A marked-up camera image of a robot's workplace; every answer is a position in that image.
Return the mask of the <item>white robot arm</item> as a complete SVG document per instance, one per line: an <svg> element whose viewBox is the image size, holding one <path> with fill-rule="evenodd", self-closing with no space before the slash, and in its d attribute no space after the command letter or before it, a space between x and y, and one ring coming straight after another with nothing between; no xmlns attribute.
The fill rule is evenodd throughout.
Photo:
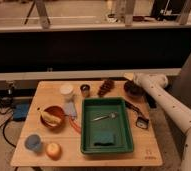
<svg viewBox="0 0 191 171"><path fill-rule="evenodd" d="M125 73L124 77L152 96L186 135L180 171L191 171L191 109L164 90L168 79L163 74Z"/></svg>

